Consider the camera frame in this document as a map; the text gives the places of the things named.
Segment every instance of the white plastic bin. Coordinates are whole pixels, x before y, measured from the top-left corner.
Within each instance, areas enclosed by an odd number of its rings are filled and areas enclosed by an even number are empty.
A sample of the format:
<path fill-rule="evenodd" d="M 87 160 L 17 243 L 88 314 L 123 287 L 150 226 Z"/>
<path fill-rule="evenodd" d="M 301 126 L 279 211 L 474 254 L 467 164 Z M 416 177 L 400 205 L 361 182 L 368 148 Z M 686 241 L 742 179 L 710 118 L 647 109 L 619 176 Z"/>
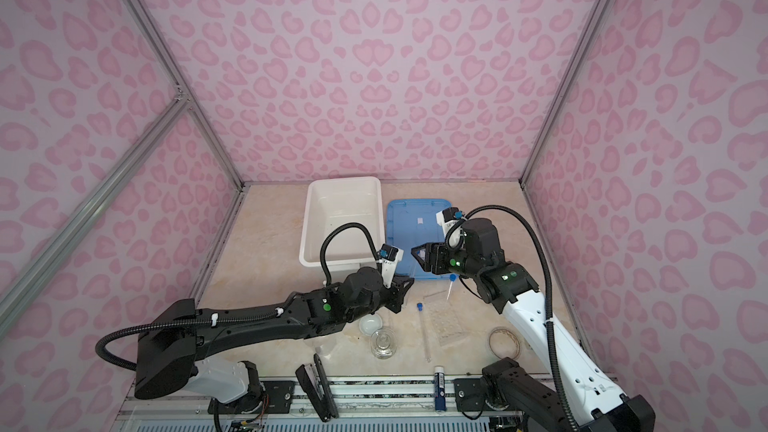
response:
<path fill-rule="evenodd" d="M 315 180 L 306 193 L 299 262 L 320 273 L 320 246 L 334 229 L 348 222 L 368 228 L 373 245 L 384 243 L 382 185 L 376 177 Z M 326 250 L 328 269 L 334 282 L 342 281 L 363 265 L 374 265 L 366 236 L 358 228 L 337 235 Z"/>

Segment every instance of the ventilation grate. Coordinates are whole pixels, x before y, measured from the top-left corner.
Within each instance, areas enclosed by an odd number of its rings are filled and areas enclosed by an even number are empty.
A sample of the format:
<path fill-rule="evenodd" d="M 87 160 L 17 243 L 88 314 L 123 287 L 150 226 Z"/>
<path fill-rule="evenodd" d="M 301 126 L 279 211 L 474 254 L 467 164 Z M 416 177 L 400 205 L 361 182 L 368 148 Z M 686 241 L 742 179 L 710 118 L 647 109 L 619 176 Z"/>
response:
<path fill-rule="evenodd" d="M 228 422 L 222 420 L 226 430 Z M 210 419 L 143 420 L 137 432 L 214 432 Z M 463 418 L 365 418 L 335 419 L 328 424 L 319 419 L 268 420 L 262 432 L 488 432 L 488 419 Z"/>

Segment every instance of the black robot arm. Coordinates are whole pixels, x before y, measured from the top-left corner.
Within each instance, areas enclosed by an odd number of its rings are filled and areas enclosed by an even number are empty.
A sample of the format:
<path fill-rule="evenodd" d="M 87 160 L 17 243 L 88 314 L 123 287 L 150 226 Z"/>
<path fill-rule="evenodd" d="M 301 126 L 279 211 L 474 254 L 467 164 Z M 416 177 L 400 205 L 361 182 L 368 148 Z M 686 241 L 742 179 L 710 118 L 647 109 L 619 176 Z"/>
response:
<path fill-rule="evenodd" d="M 363 267 L 343 283 L 302 294 L 294 292 L 279 304 L 231 310 L 196 309 L 193 299 L 183 299 L 173 303 L 151 324 L 102 338 L 96 351 L 112 364 L 136 370 L 136 398 L 160 398 L 199 378 L 203 362 L 207 367 L 205 360 L 223 350 L 282 338 L 333 334 L 380 307 L 398 313 L 411 285 L 412 278 L 395 275 L 387 288 L 381 273 Z M 106 349 L 109 342 L 136 333 L 136 364 Z"/>

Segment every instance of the aluminum frame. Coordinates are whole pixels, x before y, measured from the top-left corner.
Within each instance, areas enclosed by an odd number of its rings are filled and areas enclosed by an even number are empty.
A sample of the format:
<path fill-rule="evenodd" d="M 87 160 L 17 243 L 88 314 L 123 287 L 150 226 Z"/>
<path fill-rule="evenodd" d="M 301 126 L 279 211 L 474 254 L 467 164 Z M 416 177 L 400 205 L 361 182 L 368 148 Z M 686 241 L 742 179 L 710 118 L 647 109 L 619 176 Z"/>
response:
<path fill-rule="evenodd" d="M 528 180 L 533 174 L 538 160 L 541 158 L 544 146 L 547 144 L 552 132 L 554 122 L 560 116 L 566 103 L 566 99 L 571 93 L 579 73 L 584 68 L 584 64 L 588 60 L 589 51 L 600 34 L 600 30 L 602 29 L 603 24 L 605 24 L 610 8 L 615 1 L 616 0 L 596 0 L 594 5 L 592 5 L 592 10 L 587 16 L 587 22 L 584 25 L 584 31 L 579 36 L 574 53 L 571 55 L 571 60 L 568 62 L 568 66 L 565 69 L 565 74 L 563 74 L 563 79 L 558 84 L 558 88 L 554 93 L 554 99 L 547 111 L 544 124 L 536 135 L 531 155 L 525 163 L 525 168 L 523 168 L 523 174 L 520 177 L 520 185 L 523 189 L 525 189 L 526 184 L 528 184 Z"/>
<path fill-rule="evenodd" d="M 165 73 L 170 78 L 170 81 L 175 84 L 176 91 L 180 96 L 186 96 L 191 101 L 191 115 L 197 123 L 198 128 L 200 128 L 200 131 L 203 134 L 203 138 L 205 138 L 205 141 L 208 142 L 208 146 L 214 152 L 216 159 L 219 161 L 219 164 L 221 164 L 222 168 L 224 168 L 232 183 L 238 190 L 241 190 L 243 188 L 243 179 L 240 177 L 240 173 L 237 171 L 234 162 L 232 162 L 232 158 L 230 158 L 229 154 L 226 152 L 224 144 L 221 142 L 220 138 L 211 126 L 210 121 L 205 115 L 205 112 L 203 112 L 200 101 L 197 99 L 197 96 L 194 94 L 194 91 L 190 87 L 189 83 L 187 83 L 187 79 L 184 77 L 184 74 L 181 71 L 181 67 L 179 67 L 178 63 L 176 62 L 173 53 L 170 52 L 168 44 L 165 43 L 165 39 L 160 32 L 160 28 L 154 21 L 152 15 L 149 14 L 144 0 L 122 1 L 123 5 L 125 5 L 125 7 L 128 9 L 128 12 L 134 18 L 134 21 L 139 27 L 139 30 L 142 34 L 144 34 L 144 37 L 149 43 L 149 46 L 158 57 L 158 61 L 162 65 Z"/>
<path fill-rule="evenodd" d="M 16 282 L 0 299 L 0 340 L 45 289 L 64 260 L 80 245 L 168 131 L 173 129 L 185 109 L 188 110 L 186 100 L 172 101 L 107 177 L 72 212 L 67 223 L 45 248 L 19 272 Z"/>
<path fill-rule="evenodd" d="M 243 190 L 235 192 L 235 197 L 232 198 L 232 203 L 227 209 L 224 222 L 221 223 L 221 228 L 216 233 L 213 245 L 208 251 L 208 255 L 203 262 L 203 267 L 198 273 L 195 284 L 192 286 L 192 290 L 190 292 L 190 296 L 194 299 L 195 305 L 200 303 L 200 300 L 203 298 L 203 293 L 205 293 L 205 289 L 208 287 L 210 278 L 213 277 L 214 272 L 216 272 L 216 266 L 219 263 L 219 258 L 221 257 L 221 254 L 224 251 L 224 247 L 226 246 L 226 242 L 232 233 L 235 221 L 237 219 L 237 213 L 240 211 L 240 207 L 243 205 L 243 200 L 245 200 L 245 196 L 248 193 L 248 188 L 249 186 L 246 186 Z"/>
<path fill-rule="evenodd" d="M 554 390 L 550 374 L 530 374 L 543 385 Z M 615 374 L 609 378 L 617 381 Z M 407 419 L 407 418 L 460 418 L 456 409 L 456 397 L 453 387 L 455 379 L 480 378 L 480 375 L 447 375 L 446 406 L 444 414 L 434 411 L 434 376 L 432 375 L 389 375 L 389 376 L 332 376 L 328 377 L 336 406 L 342 413 L 341 420 L 348 419 Z M 272 414 L 268 420 L 275 424 L 287 424 L 295 419 L 317 418 L 306 393 L 296 382 L 295 377 L 262 377 L 267 380 L 291 380 L 296 383 L 293 389 L 293 402 L 288 414 Z M 134 398 L 133 389 L 120 407 L 118 416 L 112 425 L 112 431 L 136 430 L 144 421 L 152 420 L 190 420 L 202 419 L 203 425 L 212 418 L 207 408 L 210 398 L 194 395 L 186 390 L 179 390 L 166 397 L 152 400 Z M 494 412 L 494 415 L 519 415 L 517 410 Z M 251 419 L 253 415 L 224 416 L 225 420 Z"/>
<path fill-rule="evenodd" d="M 574 331 L 576 332 L 576 339 L 579 341 L 579 344 L 581 345 L 581 348 L 587 352 L 587 355 L 594 361 L 595 363 L 598 362 L 597 356 L 594 354 L 594 349 L 592 349 L 592 344 L 589 341 L 589 338 L 584 333 L 584 324 L 581 322 L 581 317 L 576 312 L 576 305 L 574 304 L 573 296 L 571 295 L 571 291 L 568 290 L 568 288 L 565 286 L 565 282 L 562 279 L 562 276 L 560 274 L 560 271 L 558 270 L 558 266 L 556 261 L 554 260 L 554 254 L 552 253 L 552 245 L 549 243 L 549 239 L 547 238 L 546 234 L 543 234 L 542 232 L 542 221 L 540 220 L 538 214 L 536 213 L 536 209 L 533 207 L 533 201 L 531 200 L 531 197 L 528 195 L 528 192 L 525 190 L 525 188 L 521 187 L 523 192 L 523 197 L 525 197 L 525 204 L 528 206 L 528 210 L 531 211 L 531 215 L 533 216 L 533 222 L 534 226 L 536 227 L 536 232 L 538 232 L 538 239 L 542 243 L 542 247 L 544 249 L 544 255 L 547 257 L 547 265 L 549 266 L 549 271 L 552 276 L 554 276 L 554 280 L 558 284 L 558 288 L 560 288 L 560 293 L 563 297 L 563 302 L 565 302 L 565 307 L 568 309 L 568 314 L 571 316 L 571 322 L 574 326 Z"/>

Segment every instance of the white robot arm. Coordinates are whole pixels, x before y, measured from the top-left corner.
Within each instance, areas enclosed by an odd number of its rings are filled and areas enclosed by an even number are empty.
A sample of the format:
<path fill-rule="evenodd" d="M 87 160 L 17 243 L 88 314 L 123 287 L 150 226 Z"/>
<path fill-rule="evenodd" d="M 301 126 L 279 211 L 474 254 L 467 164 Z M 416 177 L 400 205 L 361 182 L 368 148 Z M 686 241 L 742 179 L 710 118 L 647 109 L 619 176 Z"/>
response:
<path fill-rule="evenodd" d="M 510 213 L 528 230 L 542 261 L 545 293 L 522 265 L 506 261 L 491 221 L 472 218 L 488 209 Z M 648 402 L 642 396 L 629 398 L 552 313 L 552 280 L 546 258 L 533 228 L 522 216 L 503 206 L 483 206 L 466 216 L 457 208 L 447 208 L 436 218 L 446 241 L 414 247 L 412 256 L 426 272 L 474 280 L 478 296 L 514 325 L 552 372 L 558 393 L 553 397 L 519 364 L 504 359 L 483 369 L 484 378 L 501 399 L 527 411 L 540 424 L 546 422 L 548 430 L 653 430 L 655 414 Z"/>

